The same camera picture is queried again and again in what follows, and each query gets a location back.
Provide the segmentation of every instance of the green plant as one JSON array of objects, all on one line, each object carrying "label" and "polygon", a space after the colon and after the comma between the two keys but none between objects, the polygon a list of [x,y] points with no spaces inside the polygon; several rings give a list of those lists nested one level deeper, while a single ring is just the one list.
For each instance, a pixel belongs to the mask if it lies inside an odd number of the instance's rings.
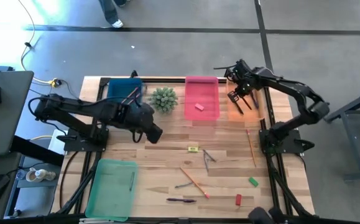
[{"label": "green plant", "polygon": [[150,104],[161,113],[171,113],[175,105],[178,105],[178,97],[173,88],[156,88],[152,97],[149,98]]}]

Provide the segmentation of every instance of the red eraser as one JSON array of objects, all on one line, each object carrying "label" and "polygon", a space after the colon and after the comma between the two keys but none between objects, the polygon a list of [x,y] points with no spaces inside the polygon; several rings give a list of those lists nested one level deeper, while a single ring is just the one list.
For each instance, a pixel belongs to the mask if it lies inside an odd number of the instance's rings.
[{"label": "red eraser", "polygon": [[195,107],[198,108],[200,111],[203,111],[203,109],[205,108],[202,105],[200,105],[199,103],[195,104]]},{"label": "red eraser", "polygon": [[241,201],[242,201],[242,195],[237,194],[236,195],[235,205],[241,206]]}]

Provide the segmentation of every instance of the pink plastic bin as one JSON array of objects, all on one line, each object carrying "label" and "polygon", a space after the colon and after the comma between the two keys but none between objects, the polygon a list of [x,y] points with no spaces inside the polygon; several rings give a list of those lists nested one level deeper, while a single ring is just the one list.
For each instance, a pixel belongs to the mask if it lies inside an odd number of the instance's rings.
[{"label": "pink plastic bin", "polygon": [[[200,111],[195,105],[202,105]],[[215,121],[219,117],[218,79],[216,77],[185,78],[185,119]]]}]

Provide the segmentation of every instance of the wooden table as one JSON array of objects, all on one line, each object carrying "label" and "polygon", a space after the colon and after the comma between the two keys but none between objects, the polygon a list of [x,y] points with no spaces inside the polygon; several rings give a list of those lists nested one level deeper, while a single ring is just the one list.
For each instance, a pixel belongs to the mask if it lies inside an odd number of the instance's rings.
[{"label": "wooden table", "polygon": [[[80,99],[96,101],[100,77],[85,77]],[[133,143],[129,131],[110,128],[109,140],[103,158],[136,161],[139,165],[135,201],[132,217],[203,217],[203,218],[246,218],[255,207],[266,210],[272,208],[272,196],[268,178],[267,164],[259,148],[258,115],[247,118],[248,121],[228,121],[228,103],[226,84],[219,84],[220,117],[217,121],[188,121],[184,117],[184,83],[147,83],[147,99],[157,87],[173,87],[178,96],[179,105],[171,115],[155,113],[155,123],[164,130],[160,141],[151,144],[143,137],[141,142]],[[292,117],[288,96],[270,90],[276,121],[286,121]],[[265,100],[263,116],[267,118]],[[83,122],[91,123],[91,118],[78,116]],[[251,132],[257,167],[251,156],[251,149],[245,129]],[[203,153],[188,152],[188,146],[199,146],[207,150],[217,162],[210,162],[207,173]],[[65,156],[63,168],[67,165],[69,153]],[[288,186],[302,205],[313,213],[313,205],[308,187],[307,176],[300,158],[284,154],[284,165]],[[78,187],[85,158],[79,152],[68,168],[63,184],[63,203]],[[176,185],[185,184],[189,179],[179,169],[184,168],[210,194],[207,199],[195,187],[175,189]],[[254,187],[248,178],[255,178],[259,185]],[[52,212],[59,209],[59,188],[55,193]],[[83,196],[81,211],[86,208],[90,184]],[[236,194],[242,195],[242,205],[235,205]],[[283,194],[279,190],[281,209],[284,210]],[[194,204],[167,202],[166,198],[192,198]]]}]

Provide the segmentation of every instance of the gray floor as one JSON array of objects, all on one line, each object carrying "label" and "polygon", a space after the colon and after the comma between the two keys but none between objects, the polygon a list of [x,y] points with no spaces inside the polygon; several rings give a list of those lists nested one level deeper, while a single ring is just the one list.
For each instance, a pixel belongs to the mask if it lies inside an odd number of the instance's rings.
[{"label": "gray floor", "polygon": [[[97,0],[22,1],[36,24],[109,26]],[[360,1],[260,2],[268,29],[360,30]],[[127,27],[258,28],[253,0],[132,0],[118,13]],[[0,65],[21,69],[23,42],[31,32],[20,26],[29,23],[17,1],[0,0]],[[85,75],[129,75],[136,69],[147,76],[221,76],[212,68],[232,65],[239,58],[264,66],[259,34],[38,31],[33,43],[37,44],[27,54],[25,67],[44,80],[65,79],[76,94]],[[276,74],[310,85],[331,103],[332,111],[360,95],[360,36],[268,35],[268,44]],[[38,85],[32,89],[50,91]],[[52,91],[70,96],[64,86]],[[35,96],[30,92],[28,99]],[[294,102],[292,109],[297,114]],[[31,138],[52,130],[25,109],[17,134]],[[341,122],[305,126],[301,133],[316,144],[305,156],[316,214],[360,221],[360,181],[342,180],[357,167]],[[21,192],[17,206],[30,216],[47,213],[50,199],[34,200],[44,190]],[[40,203],[30,204],[30,197]]]}]

